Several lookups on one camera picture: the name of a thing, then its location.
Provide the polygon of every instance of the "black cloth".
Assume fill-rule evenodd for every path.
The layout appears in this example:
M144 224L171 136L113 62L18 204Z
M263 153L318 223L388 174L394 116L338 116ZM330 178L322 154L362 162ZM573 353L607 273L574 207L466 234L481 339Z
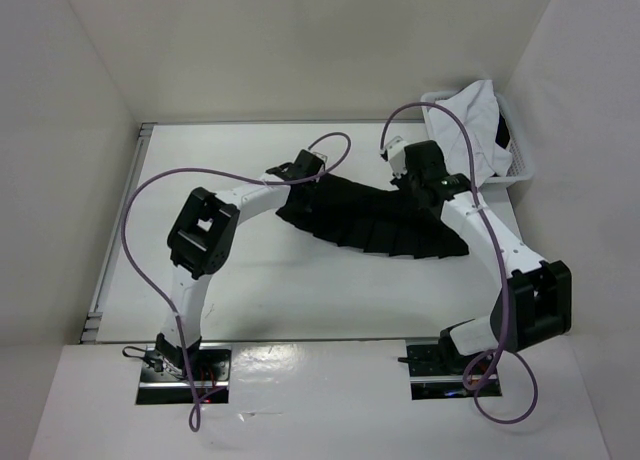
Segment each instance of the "black cloth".
M507 121L504 119L502 114L500 114L498 131L496 132L496 143L506 150L510 141L511 134L509 133L509 127L507 127Z
M318 181L310 201L292 201L276 214L313 236L367 253L414 258L462 256L467 244L414 199L331 174Z

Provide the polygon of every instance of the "purple cable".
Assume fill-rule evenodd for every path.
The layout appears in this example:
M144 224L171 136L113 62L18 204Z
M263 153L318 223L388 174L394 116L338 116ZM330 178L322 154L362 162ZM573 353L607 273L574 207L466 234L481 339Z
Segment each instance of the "purple cable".
M469 138L469 133L467 132L467 129L465 128L464 124L448 108L445 108L442 105L438 105L437 103L432 103L432 102L412 102L397 108L389 116L389 118L384 124L384 128L382 129L382 136L380 137L380 151L381 152L384 151L384 147L385 147L384 141L387 135L387 130L389 130L389 126L391 125L391 122L396 117L396 115L398 115L400 112L404 110L407 110L408 108L414 108L414 107L428 107L428 108L435 108L436 110L440 110L441 112L447 114L455 122L455 124L458 126L458 128L462 132L462 136L464 137L464 141L467 145L467 153L469 154L469 175L471 177L469 180L471 182L471 196L473 197L473 201L475 202L476 206L479 206L480 198L478 197L478 186L476 185L476 174L475 174L475 165L473 163L473 147L471 145L471 139ZM478 209L478 213L480 214L482 223L484 223L484 226L486 227L487 232L489 233L489 237L491 238L493 249L496 253L496 259L498 260L498 270L500 271L500 283L502 288L501 297L502 297L503 315L502 315L502 323L500 325L500 339L498 340L498 347L495 350L487 350L486 352L480 353L478 356L476 356L473 360L469 362L469 364L467 365L467 368L464 369L464 373L462 376L462 385L467 390L473 392L473 400L476 404L476 407L478 408L478 411L483 416L485 416L486 418L488 418L489 420L495 423L500 423L502 425L513 425L515 423L519 423L525 420L535 410L536 405L538 404L538 382L536 381L536 377L533 371L531 370L531 367L529 366L529 364L527 364L526 360L522 358L520 354L513 353L513 355L518 360L520 360L522 365L524 365L524 368L529 374L529 377L531 377L531 383L533 384L533 399L531 400L531 405L529 406L527 411L517 418L503 420L488 414L482 408L478 400L478 394L491 381L489 377L491 377L491 375L493 375L496 372L498 362L500 362L500 358L502 357L502 354L505 351L506 344L507 344L507 335L509 333L509 285L507 284L507 268L504 264L504 258L502 258L502 251L500 249L500 244L498 243L498 238L496 237L496 233L493 230L493 227L491 226L491 222L489 221L487 214L482 209ZM469 382L471 371L478 364L478 362L480 362L481 360L484 360L485 358L488 358L489 356L492 356L492 358L491 358L491 363L487 368L487 371L482 375L482 377L480 377L477 383L471 384Z
M312 182L314 180L319 179L323 175L326 175L327 173L335 170L342 162L344 162L344 160L347 158L347 155L349 155L349 152L351 151L351 138L349 137L349 135L347 135L346 133L343 133L343 132L331 132L331 133L327 133L326 135L321 136L315 142L313 142L311 145L309 145L309 150L312 149L313 147L315 147L318 143L320 143L324 139L329 138L329 137L334 137L334 136L344 137L344 139L347 141L347 148L345 148L344 153L342 154L342 156L338 159L338 161L336 163L334 163L330 167L326 168L324 171L322 171L322 172L320 172L320 173L318 173L316 175L313 175L311 177L301 178L301 179L298 179L298 180L290 180L290 181L286 181L286 182L272 182L272 181L264 181L263 182L262 180L256 180L256 179L253 179L253 178L243 177L241 175L235 175L233 173L221 172L219 170L211 170L209 168L199 168L199 167L174 168L172 170L167 170L166 172L159 173L158 175L155 175L155 176L151 177L150 179L148 179L147 181L145 181L144 183L142 183L142 185L140 185L138 188L136 188L136 190L133 192L133 194L131 195L131 197L129 198L129 200L127 201L127 203L126 203L126 205L124 207L124 215L122 217L122 227L120 229L120 239L122 241L122 250L124 251L124 254L127 257L127 260L129 260L129 263L131 264L133 269L136 271L136 273L138 275L140 275L140 277L151 288L153 288L158 295L160 295L162 297L162 299L167 303L167 305L169 306L169 308L171 309L171 311L173 312L173 314L174 314L174 316L176 318L176 325L178 327L178 335L180 337L180 348L182 349L182 356L184 358L185 369L187 371L187 381L189 382L189 387L191 389L191 396L193 397L193 404L194 404L193 408L191 409L191 413L189 414L189 427L191 428L192 432L197 432L198 430L200 430L200 423L201 423L200 404L206 398L208 398L209 396L211 396L213 393L217 392L218 390L213 390L213 391L209 392L208 394L206 394L205 396L203 396L202 398L198 396L198 391L196 390L196 386L195 386L194 379L193 379L193 372L191 371L191 365L190 365L189 360L188 360L189 356L187 354L187 345L186 345L186 341L185 341L185 337L184 337L184 330L182 328L182 319L180 318L180 312L176 308L176 305L173 303L173 301L171 300L169 295L167 295L146 273L144 273L142 268L140 268L140 266L138 265L136 260L133 258L133 255L131 255L131 250L129 249L129 242L127 241L127 222L129 221L129 214L131 213L131 207L133 206L133 202L136 200L138 195L140 195L140 193L145 188L147 188L149 185L151 185L152 183L157 182L161 178L168 177L170 175L176 175L178 173L208 173L208 174L211 174L211 175L218 175L218 176L221 176L221 177L232 178L234 180L240 180L242 182L251 183L251 184L254 184L254 185L274 185L274 186L276 186L276 185L298 185L298 184L301 184L301 183Z

